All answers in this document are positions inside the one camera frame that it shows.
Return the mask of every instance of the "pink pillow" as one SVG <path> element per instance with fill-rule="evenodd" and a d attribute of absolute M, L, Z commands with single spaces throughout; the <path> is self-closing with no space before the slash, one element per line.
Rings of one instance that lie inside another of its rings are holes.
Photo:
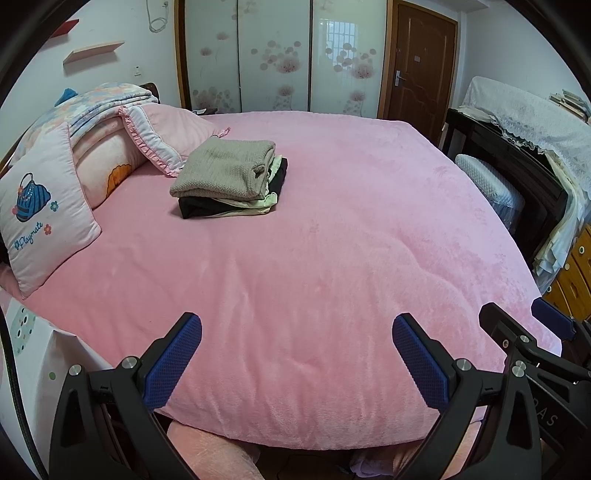
<path fill-rule="evenodd" d="M 119 116 L 140 151 L 170 177 L 178 176 L 187 157 L 209 137 L 223 137 L 230 130 L 189 110 L 157 103 L 121 107 Z"/>
<path fill-rule="evenodd" d="M 67 123 L 39 135 L 3 176 L 0 232 L 23 298 L 100 235 L 76 175 Z"/>

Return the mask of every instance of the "wooden dresser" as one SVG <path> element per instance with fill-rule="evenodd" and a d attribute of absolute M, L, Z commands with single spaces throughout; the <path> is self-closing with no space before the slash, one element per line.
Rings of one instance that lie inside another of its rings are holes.
<path fill-rule="evenodd" d="M 580 322 L 591 316 L 591 226 L 581 232 L 544 298 Z"/>

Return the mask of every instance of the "pillow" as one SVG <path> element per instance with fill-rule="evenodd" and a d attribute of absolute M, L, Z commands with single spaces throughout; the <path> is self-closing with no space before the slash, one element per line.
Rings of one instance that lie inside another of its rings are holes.
<path fill-rule="evenodd" d="M 90 208 L 96 208 L 146 161 L 124 130 L 100 140 L 78 161 L 76 171 Z"/>
<path fill-rule="evenodd" d="M 178 176 L 189 154 L 209 137 L 223 137 L 230 130 L 189 110 L 157 103 L 120 107 L 119 115 L 142 153 L 170 177 Z"/>
<path fill-rule="evenodd" d="M 25 298 L 100 235 L 76 176 L 66 123 L 39 137 L 0 180 L 0 231 Z"/>
<path fill-rule="evenodd" d="M 123 130 L 123 122 L 118 116 L 103 120 L 97 126 L 91 128 L 72 148 L 72 152 L 74 153 L 74 163 L 77 164 L 82 156 L 88 152 L 93 145 L 96 145 L 97 142 L 103 140 L 103 138 L 117 130 Z"/>

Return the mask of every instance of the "pink bed sheet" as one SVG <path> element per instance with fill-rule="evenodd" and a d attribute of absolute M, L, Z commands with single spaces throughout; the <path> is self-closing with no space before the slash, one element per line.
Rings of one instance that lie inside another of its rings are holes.
<path fill-rule="evenodd" d="M 478 326 L 490 301 L 560 350 L 531 317 L 539 292 L 502 222 L 411 126 L 304 112 L 209 119 L 288 158 L 274 211 L 183 220 L 174 179 L 146 164 L 95 210 L 101 236 L 26 301 L 112 364 L 183 312 L 200 315 L 203 341 L 164 409 L 174 419 L 290 448 L 421 439 L 438 414 L 392 344 L 402 312 L 482 369 L 504 360 Z"/>

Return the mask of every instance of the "cushion with handbag print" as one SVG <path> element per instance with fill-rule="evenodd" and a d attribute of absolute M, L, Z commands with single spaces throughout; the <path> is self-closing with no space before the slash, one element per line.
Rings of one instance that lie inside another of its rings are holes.
<path fill-rule="evenodd" d="M 99 235 L 66 123 L 39 137 L 0 179 L 0 231 L 23 297 Z"/>

